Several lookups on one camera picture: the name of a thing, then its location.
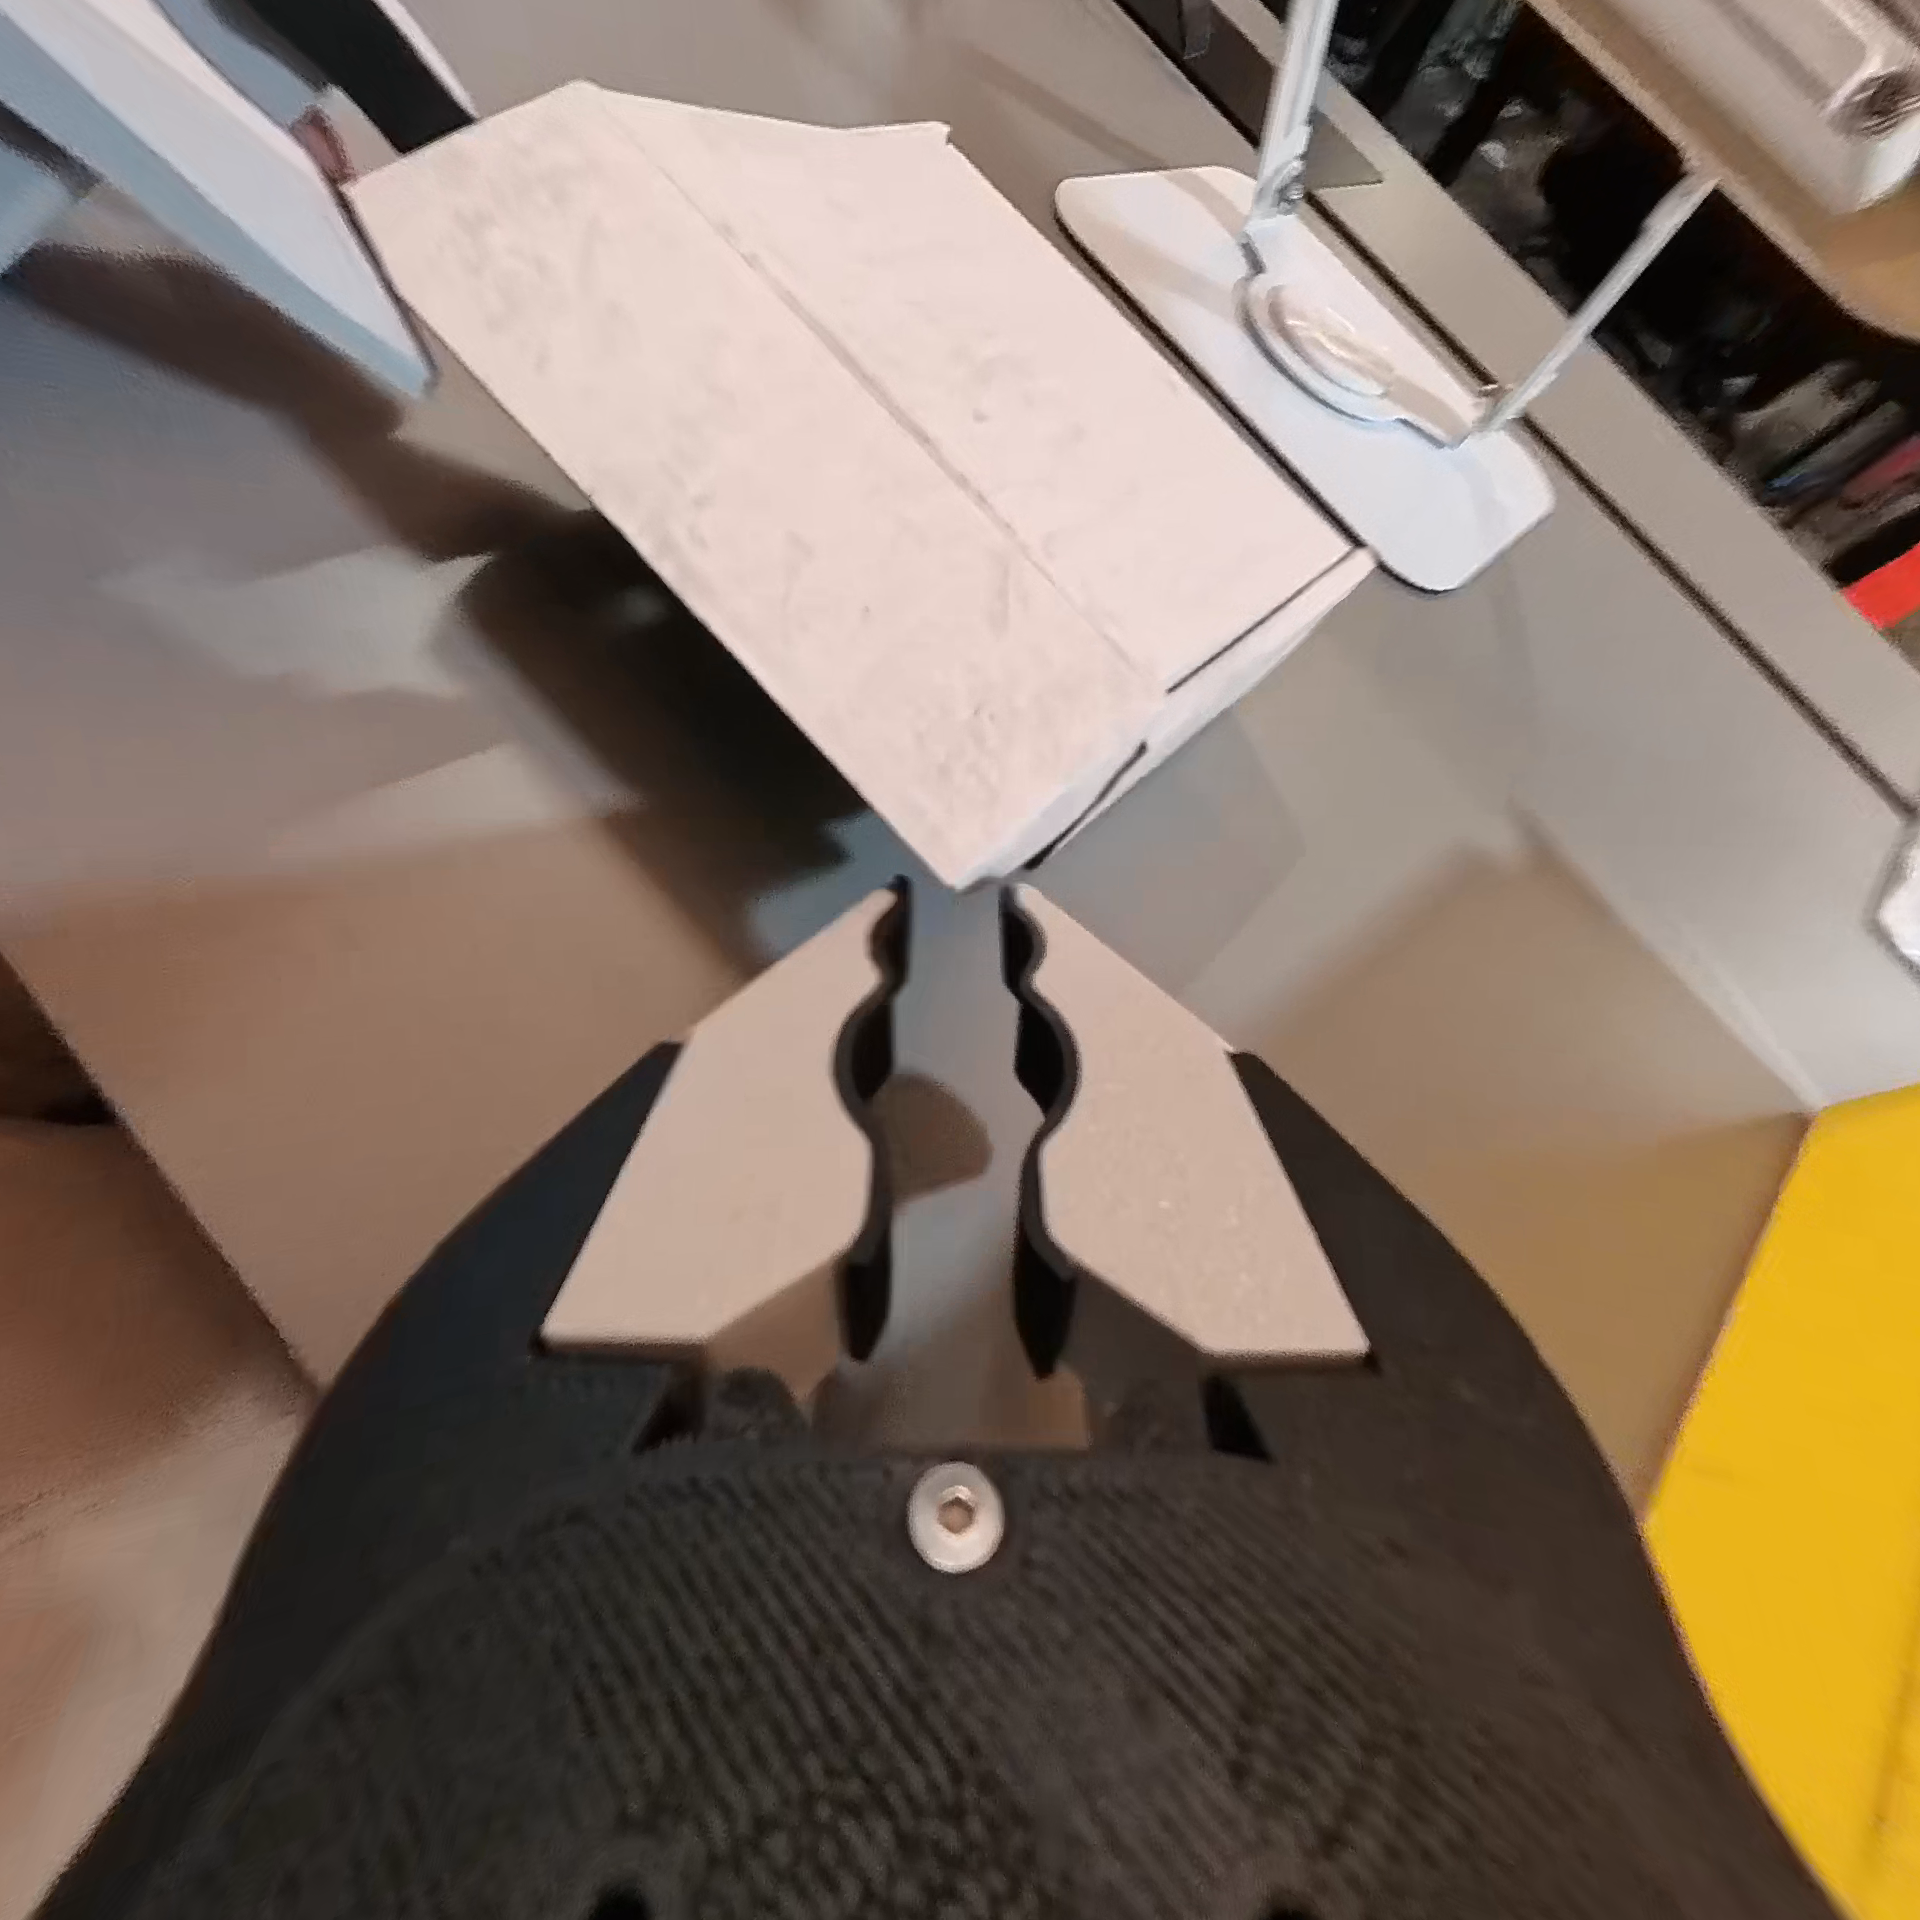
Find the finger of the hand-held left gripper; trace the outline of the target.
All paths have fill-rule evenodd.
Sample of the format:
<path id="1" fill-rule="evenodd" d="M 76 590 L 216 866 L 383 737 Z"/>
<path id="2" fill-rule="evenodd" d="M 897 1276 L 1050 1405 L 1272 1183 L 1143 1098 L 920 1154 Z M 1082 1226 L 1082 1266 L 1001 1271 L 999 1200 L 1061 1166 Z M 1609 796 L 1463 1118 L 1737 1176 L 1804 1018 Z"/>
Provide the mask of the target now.
<path id="1" fill-rule="evenodd" d="M 467 87 L 403 5 L 249 1 L 252 14 L 338 88 L 399 153 L 477 121 Z"/>
<path id="2" fill-rule="evenodd" d="M 435 369 L 306 145 L 159 5 L 2 5 L 4 268 L 93 184 L 404 398 Z"/>

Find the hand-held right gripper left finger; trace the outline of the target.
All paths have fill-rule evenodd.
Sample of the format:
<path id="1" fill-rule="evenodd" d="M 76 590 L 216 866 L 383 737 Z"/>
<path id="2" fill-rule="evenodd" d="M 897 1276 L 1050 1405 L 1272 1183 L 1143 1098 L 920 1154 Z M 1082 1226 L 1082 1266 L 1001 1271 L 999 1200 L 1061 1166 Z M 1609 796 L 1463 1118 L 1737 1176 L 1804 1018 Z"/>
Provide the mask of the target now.
<path id="1" fill-rule="evenodd" d="M 897 1064 L 911 885 L 857 898 L 697 1021 L 543 1322 L 555 1353 L 868 1359 L 893 1276 L 874 1102 Z"/>

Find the grey desk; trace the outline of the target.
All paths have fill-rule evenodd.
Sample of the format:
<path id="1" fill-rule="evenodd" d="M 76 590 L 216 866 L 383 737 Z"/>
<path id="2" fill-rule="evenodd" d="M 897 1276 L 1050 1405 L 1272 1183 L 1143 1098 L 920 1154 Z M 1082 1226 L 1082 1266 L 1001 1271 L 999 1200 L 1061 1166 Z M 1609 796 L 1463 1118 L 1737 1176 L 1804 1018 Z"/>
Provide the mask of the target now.
<path id="1" fill-rule="evenodd" d="M 1635 1498 L 1801 1118 L 1916 1079 L 1871 929 L 1916 674 L 1640 391 L 1556 504 L 1375 577 L 1040 885 L 1263 1054 L 1503 1289 Z M 914 872 L 928 1156 L 860 1407 L 1040 1434 L 999 1319 L 995 901 L 948 895 L 458 369 L 404 414 L 93 201 L 4 276 L 4 942 L 322 1380 L 649 1049 Z"/>

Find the white cardboard mailer box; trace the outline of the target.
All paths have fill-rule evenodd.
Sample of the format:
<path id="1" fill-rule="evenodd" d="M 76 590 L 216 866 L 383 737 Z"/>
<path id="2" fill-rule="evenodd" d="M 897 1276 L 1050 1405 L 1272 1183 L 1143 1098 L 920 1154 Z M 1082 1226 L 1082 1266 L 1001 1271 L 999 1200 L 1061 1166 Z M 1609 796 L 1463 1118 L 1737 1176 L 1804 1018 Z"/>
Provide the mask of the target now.
<path id="1" fill-rule="evenodd" d="M 395 293 L 952 889 L 1375 570 L 953 145 L 569 82 L 352 186 Z"/>

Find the yellow plastic bin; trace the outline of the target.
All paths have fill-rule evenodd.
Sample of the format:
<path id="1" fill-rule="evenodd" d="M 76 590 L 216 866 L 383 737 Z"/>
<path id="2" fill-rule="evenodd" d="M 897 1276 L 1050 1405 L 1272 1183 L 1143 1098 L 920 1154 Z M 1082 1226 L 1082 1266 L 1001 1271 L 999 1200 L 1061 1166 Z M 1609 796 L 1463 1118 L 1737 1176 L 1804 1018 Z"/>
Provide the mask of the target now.
<path id="1" fill-rule="evenodd" d="M 1917 1914 L 1917 1088 L 1812 1119 L 1644 1524 L 1844 1914 Z"/>

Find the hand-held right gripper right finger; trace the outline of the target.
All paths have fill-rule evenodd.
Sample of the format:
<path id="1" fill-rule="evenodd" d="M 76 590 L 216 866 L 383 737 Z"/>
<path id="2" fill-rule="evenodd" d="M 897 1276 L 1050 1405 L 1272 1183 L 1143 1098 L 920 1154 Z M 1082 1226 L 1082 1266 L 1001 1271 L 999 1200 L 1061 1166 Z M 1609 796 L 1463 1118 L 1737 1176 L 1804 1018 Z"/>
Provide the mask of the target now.
<path id="1" fill-rule="evenodd" d="M 999 961 L 1018 1002 L 1015 1076 L 1040 1110 L 1015 1241 L 1031 1372 L 1365 1361 L 1369 1337 L 1244 1057 L 1034 885 L 999 895 Z"/>

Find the white stand with wooden board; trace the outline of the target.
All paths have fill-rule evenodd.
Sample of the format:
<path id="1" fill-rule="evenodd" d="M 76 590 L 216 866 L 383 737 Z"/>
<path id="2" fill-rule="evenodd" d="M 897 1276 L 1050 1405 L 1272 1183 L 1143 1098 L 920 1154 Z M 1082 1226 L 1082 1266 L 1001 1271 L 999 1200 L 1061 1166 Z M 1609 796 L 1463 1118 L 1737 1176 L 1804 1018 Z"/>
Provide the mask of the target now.
<path id="1" fill-rule="evenodd" d="M 1916 5 L 1623 5 L 1640 34 L 1828 212 L 1916 173 Z M 1683 162 L 1548 353 L 1469 391 L 1305 220 L 1338 5 L 1284 5 L 1255 170 L 1079 175 L 1071 239 L 1404 585 L 1452 592 L 1552 510 L 1520 420 L 1721 184 Z"/>

